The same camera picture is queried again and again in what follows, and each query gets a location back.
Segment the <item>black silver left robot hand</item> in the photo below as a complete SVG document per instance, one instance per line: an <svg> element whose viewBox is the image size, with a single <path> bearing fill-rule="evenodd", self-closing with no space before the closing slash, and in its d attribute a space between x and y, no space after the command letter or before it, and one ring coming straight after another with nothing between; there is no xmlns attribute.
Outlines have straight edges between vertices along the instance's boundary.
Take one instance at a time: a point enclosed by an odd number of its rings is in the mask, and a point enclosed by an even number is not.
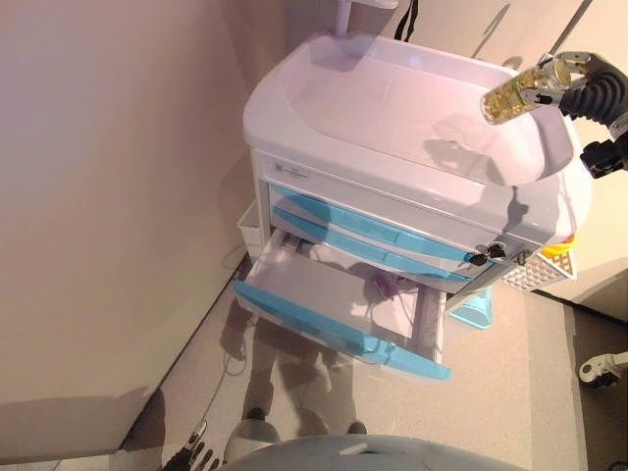
<svg viewBox="0 0 628 471"><path fill-rule="evenodd" d="M163 471L216 470L221 459L214 455L212 448L205 448L202 441L207 428L207 420L202 419L192 430L184 445L162 467Z"/></svg>

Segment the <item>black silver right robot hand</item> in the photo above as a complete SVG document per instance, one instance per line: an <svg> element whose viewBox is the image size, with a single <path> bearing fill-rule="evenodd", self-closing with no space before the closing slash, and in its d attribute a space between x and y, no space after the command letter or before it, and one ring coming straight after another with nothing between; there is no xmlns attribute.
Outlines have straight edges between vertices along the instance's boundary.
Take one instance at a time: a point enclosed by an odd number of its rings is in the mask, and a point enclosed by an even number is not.
<svg viewBox="0 0 628 471"><path fill-rule="evenodd" d="M608 128L613 139L627 132L627 76L594 53L582 51L547 54L537 69L558 65L558 73L571 77L568 85L538 84L520 91L524 103L556 107L564 116L585 118Z"/></svg>

